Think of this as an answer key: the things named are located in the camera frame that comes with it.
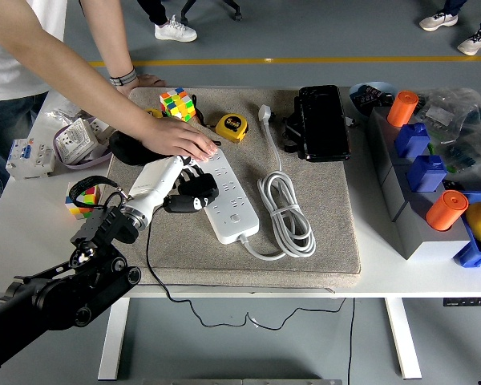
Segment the gray padded mat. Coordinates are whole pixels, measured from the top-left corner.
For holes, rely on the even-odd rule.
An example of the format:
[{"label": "gray padded mat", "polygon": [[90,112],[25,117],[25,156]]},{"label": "gray padded mat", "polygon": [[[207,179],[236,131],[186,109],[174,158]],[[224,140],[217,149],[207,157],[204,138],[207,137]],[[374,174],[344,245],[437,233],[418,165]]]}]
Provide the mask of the gray padded mat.
[{"label": "gray padded mat", "polygon": [[[166,88],[138,88],[131,99],[142,108],[160,108],[159,95]],[[270,124],[273,138],[282,148],[281,118],[293,112],[297,91],[254,89],[189,88],[197,97],[196,106],[206,124],[215,124],[227,113],[239,113],[249,122],[245,139],[234,144],[202,128],[221,148],[260,218],[261,227],[249,238],[258,253],[276,253],[277,243],[269,214],[263,206],[257,180],[277,169],[258,122],[262,104],[272,108],[277,118]],[[283,257],[261,261],[240,242],[222,245],[216,238],[205,212],[170,214],[160,210],[153,219],[149,257],[164,283],[171,285],[242,286],[275,288],[339,288],[353,286],[360,274],[360,259],[354,236],[353,215],[342,162],[310,163],[280,150],[283,171],[294,183],[297,201],[308,217],[316,237],[317,251],[312,257]],[[134,183],[141,167],[112,159],[109,177],[126,190]],[[141,284],[156,283],[146,268],[148,231],[133,245],[116,242],[116,247],[143,271]]]}]

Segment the white sneaker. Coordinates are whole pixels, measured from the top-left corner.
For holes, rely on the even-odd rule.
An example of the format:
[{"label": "white sneaker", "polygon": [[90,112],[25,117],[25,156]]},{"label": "white sneaker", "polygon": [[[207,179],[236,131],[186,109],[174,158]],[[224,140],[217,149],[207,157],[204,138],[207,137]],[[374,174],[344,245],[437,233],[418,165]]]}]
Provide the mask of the white sneaker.
[{"label": "white sneaker", "polygon": [[175,15],[163,26],[155,25],[155,37],[159,40],[176,40],[177,42],[191,42],[198,34],[192,28],[175,20]]},{"label": "white sneaker", "polygon": [[422,20],[419,25],[423,30],[432,32],[437,30],[440,26],[453,26],[457,22],[458,15],[453,16],[452,14],[446,14],[440,10],[430,18],[425,18]]},{"label": "white sneaker", "polygon": [[465,40],[458,46],[458,49],[465,55],[475,55],[478,53],[479,48],[481,48],[481,31],[478,30],[470,38]]}]

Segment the blue tray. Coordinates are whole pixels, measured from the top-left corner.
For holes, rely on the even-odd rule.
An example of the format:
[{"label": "blue tray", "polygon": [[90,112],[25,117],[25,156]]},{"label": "blue tray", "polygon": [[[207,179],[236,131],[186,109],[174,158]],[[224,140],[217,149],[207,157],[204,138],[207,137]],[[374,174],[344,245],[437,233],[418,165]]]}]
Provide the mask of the blue tray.
[{"label": "blue tray", "polygon": [[[481,191],[462,191],[467,197],[469,203],[481,202]],[[471,241],[456,254],[455,258],[463,267],[480,267],[481,266],[481,242],[474,239],[471,228],[468,226],[465,214],[462,215],[462,220],[467,228],[467,232]]]}]

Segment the blue plastic container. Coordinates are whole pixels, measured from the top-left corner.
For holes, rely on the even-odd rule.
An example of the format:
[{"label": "blue plastic container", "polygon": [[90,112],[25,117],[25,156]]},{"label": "blue plastic container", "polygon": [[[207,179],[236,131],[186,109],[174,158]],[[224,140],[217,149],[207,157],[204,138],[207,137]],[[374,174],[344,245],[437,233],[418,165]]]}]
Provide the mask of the blue plastic container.
[{"label": "blue plastic container", "polygon": [[[481,202],[481,191],[462,191],[467,197],[469,204]],[[481,266],[481,242],[476,241],[471,228],[468,226],[465,214],[462,215],[462,220],[467,228],[468,235],[471,241],[455,255],[455,259],[463,267],[480,267]]]},{"label": "blue plastic container", "polygon": [[414,193],[432,193],[447,175],[438,155],[419,155],[410,166],[406,178]]},{"label": "blue plastic container", "polygon": [[415,158],[422,155],[430,143],[424,123],[404,124],[395,140],[400,158]]}]

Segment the white table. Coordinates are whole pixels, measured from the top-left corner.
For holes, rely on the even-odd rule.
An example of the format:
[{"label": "white table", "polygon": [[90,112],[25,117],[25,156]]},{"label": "white table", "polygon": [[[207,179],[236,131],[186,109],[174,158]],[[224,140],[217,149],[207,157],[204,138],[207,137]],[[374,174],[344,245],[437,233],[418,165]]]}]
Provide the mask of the white table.
[{"label": "white table", "polygon": [[[348,116],[356,116],[346,101]],[[62,122],[44,115],[64,101],[52,91],[30,137],[51,143]],[[464,269],[454,261],[413,262],[400,254],[397,229],[388,219],[370,152],[361,128],[350,130],[353,155],[345,162],[355,233],[362,266],[359,283],[350,288],[291,290],[203,286],[172,287],[175,298],[384,298],[405,379],[420,378],[410,328],[401,298],[481,297],[481,268]],[[107,175],[107,164],[81,171],[58,165],[54,175],[10,180],[0,200],[0,294],[14,275],[33,275],[66,261],[70,238],[82,222],[64,206],[67,184],[90,175]],[[129,298],[162,298],[158,286],[137,286],[111,309],[99,379],[115,379]]]}]

